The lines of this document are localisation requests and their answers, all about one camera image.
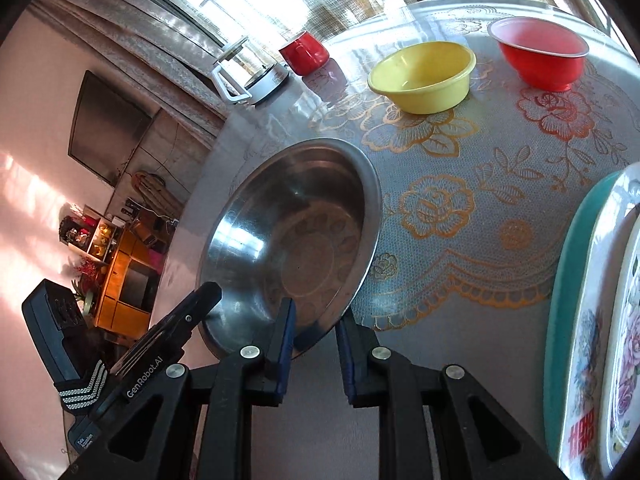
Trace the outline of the wall television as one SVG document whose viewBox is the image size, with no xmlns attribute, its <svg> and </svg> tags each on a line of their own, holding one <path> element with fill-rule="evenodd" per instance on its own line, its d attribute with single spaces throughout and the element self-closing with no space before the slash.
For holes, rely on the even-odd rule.
<svg viewBox="0 0 640 480">
<path fill-rule="evenodd" d="M 135 102 L 88 70 L 74 111 L 67 155 L 114 188 L 151 125 Z"/>
</svg>

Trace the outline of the red plastic bowl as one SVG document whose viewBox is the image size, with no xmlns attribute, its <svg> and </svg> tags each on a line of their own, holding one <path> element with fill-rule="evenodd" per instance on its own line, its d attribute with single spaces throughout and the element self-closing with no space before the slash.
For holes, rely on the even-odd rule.
<svg viewBox="0 0 640 480">
<path fill-rule="evenodd" d="M 512 16 L 491 22 L 488 35 L 526 84 L 564 92 L 572 88 L 584 70 L 589 46 L 569 28 L 528 16 Z"/>
</svg>

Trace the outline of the beige curtain left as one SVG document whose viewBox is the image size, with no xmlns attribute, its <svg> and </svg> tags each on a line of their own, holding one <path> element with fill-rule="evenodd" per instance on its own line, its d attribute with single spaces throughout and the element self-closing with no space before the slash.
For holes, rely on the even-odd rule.
<svg viewBox="0 0 640 480">
<path fill-rule="evenodd" d="M 230 112 L 210 78 L 222 49 L 168 1 L 32 0 L 28 10 L 213 144 Z"/>
</svg>

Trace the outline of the red mug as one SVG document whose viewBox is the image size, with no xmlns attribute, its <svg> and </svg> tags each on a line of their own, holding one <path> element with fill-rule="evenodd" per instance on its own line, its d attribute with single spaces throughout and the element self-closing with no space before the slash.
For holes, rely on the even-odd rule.
<svg viewBox="0 0 640 480">
<path fill-rule="evenodd" d="M 285 63 L 296 75 L 305 77 L 329 61 L 329 51 L 310 32 L 301 32 L 279 49 Z"/>
</svg>

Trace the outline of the orange wooden cabinet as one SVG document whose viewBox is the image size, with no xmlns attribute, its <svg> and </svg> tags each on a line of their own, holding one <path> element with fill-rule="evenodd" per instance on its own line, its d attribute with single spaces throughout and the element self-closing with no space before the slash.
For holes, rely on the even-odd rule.
<svg viewBox="0 0 640 480">
<path fill-rule="evenodd" d="M 122 218 L 90 207 L 62 217 L 58 239 L 81 258 L 76 290 L 96 327 L 137 340 L 148 330 L 175 226 L 135 200 Z"/>
</svg>

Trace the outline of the white bowl purple flowers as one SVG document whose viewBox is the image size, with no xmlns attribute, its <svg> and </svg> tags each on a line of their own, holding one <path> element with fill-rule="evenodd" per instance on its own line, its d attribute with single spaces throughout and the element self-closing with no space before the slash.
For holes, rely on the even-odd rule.
<svg viewBox="0 0 640 480">
<path fill-rule="evenodd" d="M 639 226 L 628 238 L 614 299 L 601 399 L 600 468 L 608 477 L 639 429 Z"/>
</svg>

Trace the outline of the turquoise round plate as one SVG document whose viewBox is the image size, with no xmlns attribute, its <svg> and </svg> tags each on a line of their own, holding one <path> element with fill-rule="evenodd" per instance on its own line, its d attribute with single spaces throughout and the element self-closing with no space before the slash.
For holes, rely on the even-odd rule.
<svg viewBox="0 0 640 480">
<path fill-rule="evenodd" d="M 559 456 L 566 378 L 570 362 L 577 301 L 582 287 L 591 233 L 598 214 L 620 176 L 618 172 L 600 180 L 577 208 L 566 231 L 550 297 L 546 344 L 544 345 L 544 443 L 552 458 Z"/>
</svg>

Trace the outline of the white plate red characters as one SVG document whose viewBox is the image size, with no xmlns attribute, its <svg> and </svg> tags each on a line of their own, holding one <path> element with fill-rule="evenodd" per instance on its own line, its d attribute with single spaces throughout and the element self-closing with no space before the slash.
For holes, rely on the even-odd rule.
<svg viewBox="0 0 640 480">
<path fill-rule="evenodd" d="M 571 479 L 603 479 L 601 399 L 608 334 L 628 238 L 639 225 L 639 166 L 619 172 L 594 224 L 570 341 L 559 456 Z"/>
</svg>

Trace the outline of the yellow plastic bowl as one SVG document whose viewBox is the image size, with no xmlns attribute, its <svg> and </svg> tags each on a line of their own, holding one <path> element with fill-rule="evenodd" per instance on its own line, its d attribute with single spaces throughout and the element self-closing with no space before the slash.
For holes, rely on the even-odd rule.
<svg viewBox="0 0 640 480">
<path fill-rule="evenodd" d="M 466 98 L 475 66 L 475 53 L 463 44 L 422 42 L 383 58 L 370 71 L 368 86 L 403 112 L 437 114 Z"/>
</svg>

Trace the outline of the stainless steel bowl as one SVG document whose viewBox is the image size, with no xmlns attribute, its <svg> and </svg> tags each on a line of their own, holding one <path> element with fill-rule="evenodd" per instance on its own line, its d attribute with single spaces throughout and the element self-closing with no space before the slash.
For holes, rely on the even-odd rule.
<svg viewBox="0 0 640 480">
<path fill-rule="evenodd" d="M 382 191 L 369 157 L 344 140 L 296 143 L 255 169 L 210 232 L 198 282 L 221 300 L 201 322 L 216 358 L 296 307 L 294 356 L 326 336 L 366 279 L 382 224 Z"/>
</svg>

